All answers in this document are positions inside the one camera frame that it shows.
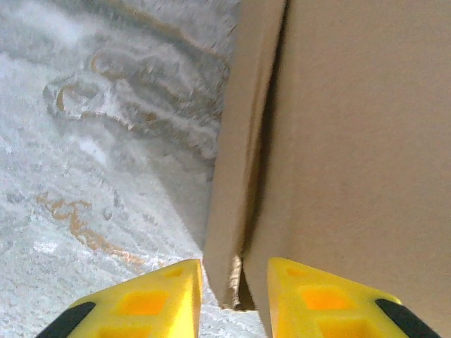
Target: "white dusty floor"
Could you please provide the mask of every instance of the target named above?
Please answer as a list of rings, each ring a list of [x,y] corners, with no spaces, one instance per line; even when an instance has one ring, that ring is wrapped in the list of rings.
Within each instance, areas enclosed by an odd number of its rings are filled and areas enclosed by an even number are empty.
[[[0,337],[34,337],[202,257],[238,0],[0,2]],[[264,337],[204,293],[200,337]]]

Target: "cardboard box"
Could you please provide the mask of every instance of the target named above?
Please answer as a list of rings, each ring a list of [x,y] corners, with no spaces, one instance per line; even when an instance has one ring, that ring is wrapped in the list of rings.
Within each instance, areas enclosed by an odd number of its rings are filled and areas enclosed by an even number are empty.
[[[242,1],[204,250],[222,306],[269,333],[282,256],[451,337],[450,22],[446,1]]]

